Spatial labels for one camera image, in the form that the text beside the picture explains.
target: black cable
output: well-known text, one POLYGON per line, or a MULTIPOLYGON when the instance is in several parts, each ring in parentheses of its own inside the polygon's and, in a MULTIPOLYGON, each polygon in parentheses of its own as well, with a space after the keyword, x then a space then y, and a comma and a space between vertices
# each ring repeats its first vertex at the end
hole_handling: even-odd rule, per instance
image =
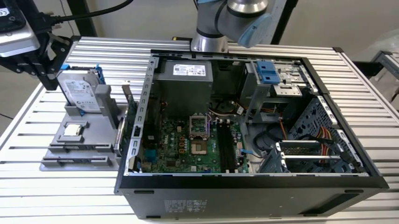
POLYGON ((270 146, 267 146, 267 147, 260 147, 260 146, 258 145, 258 139, 266 134, 266 132, 267 132, 267 130, 264 130, 264 131, 262 131, 262 132, 258 133, 258 135, 256 135, 256 136, 254 137, 254 139, 252 139, 252 144, 254 144, 255 148, 259 149, 260 151, 267 151, 267 152, 270 152, 270 150, 272 150, 272 148, 271 148, 270 146))
POLYGON ((263 143, 264 143, 268 147, 271 147, 270 144, 267 144, 264 138, 263 138, 263 143))
POLYGON ((268 138, 272 140, 272 141, 275 141, 275 142, 279 142, 279 141, 282 141, 283 140, 283 138, 279 138, 279 137, 276 137, 274 134, 271 134, 271 130, 275 128, 275 127, 279 127, 280 126, 280 124, 270 124, 268 126, 267 126, 267 129, 266 129, 266 135, 268 136, 268 138))
POLYGON ((398 93, 394 94, 394 96, 392 96, 392 98, 391 98, 391 103, 394 102, 396 96, 398 96, 398 93))
POLYGON ((12 117, 9 117, 9 116, 4 115, 3 113, 0 113, 0 116, 3 116, 3 117, 5 117, 5 118, 8 118, 8 119, 12 119, 12 120, 13 120, 13 118, 12 118, 12 117))
MULTIPOLYGON (((62 3, 62 8, 63 8, 64 16, 67 16, 66 9, 64 9, 64 3, 63 3, 63 0, 60 0, 60 3, 62 3)), ((70 21, 68 21, 68 25, 70 25, 71 30, 72 30, 72 35, 75 35, 75 31, 74 31, 74 28, 72 28, 72 26, 71 26, 71 22, 70 22, 70 21)))
POLYGON ((255 156, 255 157, 256 157, 256 158, 259 158, 259 159, 263 159, 263 157, 262 157, 262 156, 258 156, 258 155, 255 155, 255 153, 250 153, 250 155, 255 156))
POLYGON ((95 11, 92 13, 87 13, 83 15, 70 15, 70 16, 55 16, 55 24, 63 23, 66 21, 71 21, 71 20, 82 20, 82 19, 87 19, 99 15, 104 15, 108 14, 111 12, 115 12, 116 10, 124 8, 128 4, 132 3, 134 0, 126 0, 122 4, 119 4, 118 6, 114 6, 111 8, 103 9, 100 11, 95 11))
POLYGON ((198 0, 192 0, 194 1, 194 4, 195 4, 195 8, 199 9, 199 3, 198 3, 198 0))

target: slotted aluminum surface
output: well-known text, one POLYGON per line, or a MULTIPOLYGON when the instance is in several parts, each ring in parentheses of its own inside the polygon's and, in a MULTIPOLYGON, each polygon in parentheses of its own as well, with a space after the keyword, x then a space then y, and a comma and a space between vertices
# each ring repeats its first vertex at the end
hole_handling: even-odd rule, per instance
MULTIPOLYGON (((188 50, 188 42, 140 41, 84 37, 67 59, 72 66, 104 69, 112 97, 126 103, 120 84, 131 82, 139 98, 150 50, 188 50)), ((399 121, 362 78, 344 54, 331 48, 258 45, 240 54, 307 57, 331 91, 332 98, 386 176, 390 190, 330 217, 296 219, 170 220, 170 223, 344 223, 399 222, 399 121)), ((64 96, 42 85, 0 138, 0 223, 134 223, 138 217, 123 196, 114 195, 116 171, 40 172, 40 160, 64 116, 64 96)))

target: orange wire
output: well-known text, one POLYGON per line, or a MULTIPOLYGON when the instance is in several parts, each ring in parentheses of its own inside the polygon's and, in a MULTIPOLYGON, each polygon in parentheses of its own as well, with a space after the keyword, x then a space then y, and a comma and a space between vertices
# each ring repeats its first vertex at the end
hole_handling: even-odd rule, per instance
POLYGON ((275 110, 274 109, 270 109, 270 108, 262 108, 262 111, 266 111, 266 112, 274 112, 275 110))
POLYGON ((286 130, 284 130, 282 118, 279 118, 279 121, 280 121, 280 128, 282 128, 282 131, 283 131, 283 137, 284 137, 284 140, 287 140, 287 135, 286 135, 286 130))
POLYGON ((322 134, 322 129, 319 130, 319 133, 318 133, 318 135, 316 135, 316 138, 320 137, 320 134, 322 134))
MULTIPOLYGON (((324 128, 324 130, 326 130, 326 132, 328 133, 328 139, 332 140, 332 136, 331 136, 331 133, 330 133, 328 129, 324 128)), ((330 149, 330 148, 326 147, 326 155, 328 155, 328 149, 330 149)))
MULTIPOLYGON (((324 138, 324 128, 320 127, 320 130, 322 130, 322 133, 323 133, 322 138, 324 138)), ((326 148, 324 148, 324 145, 322 144, 322 155, 324 155, 324 153, 326 153, 326 148)))

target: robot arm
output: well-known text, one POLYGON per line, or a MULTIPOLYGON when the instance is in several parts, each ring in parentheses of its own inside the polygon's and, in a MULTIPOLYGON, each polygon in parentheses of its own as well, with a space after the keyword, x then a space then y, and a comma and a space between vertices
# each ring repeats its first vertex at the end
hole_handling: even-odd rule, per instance
POLYGON ((227 38, 250 48, 263 40, 271 23, 267 0, 199 0, 192 51, 228 51, 227 38))
POLYGON ((99 16, 131 4, 72 16, 39 12, 34 0, 0 0, 0 65, 16 73, 38 76, 47 90, 58 88, 58 72, 72 46, 72 39, 52 34, 52 27, 66 21, 99 16), (48 47, 56 57, 50 59, 48 47))
MULTIPOLYGON (((16 73, 38 76, 47 90, 58 88, 58 72, 68 55, 72 40, 52 34, 52 27, 66 21, 114 12, 118 6, 72 16, 51 16, 39 12, 34 0, 0 0, 0 65, 16 73), (56 57, 50 59, 48 47, 56 57)), ((227 38, 252 47, 266 36, 271 15, 267 0, 198 0, 198 33, 192 51, 228 51, 227 38)))

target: power supply label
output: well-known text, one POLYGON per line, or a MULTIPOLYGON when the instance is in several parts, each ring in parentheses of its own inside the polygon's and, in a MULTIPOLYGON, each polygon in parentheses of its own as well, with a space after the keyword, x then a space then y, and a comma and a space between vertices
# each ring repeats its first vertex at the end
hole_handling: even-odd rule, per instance
POLYGON ((175 76, 206 76, 204 65, 176 64, 174 66, 175 76))
POLYGON ((100 107, 90 83, 70 79, 64 83, 76 107, 86 112, 99 112, 100 107))
POLYGON ((164 200, 167 212, 204 212, 208 200, 164 200))

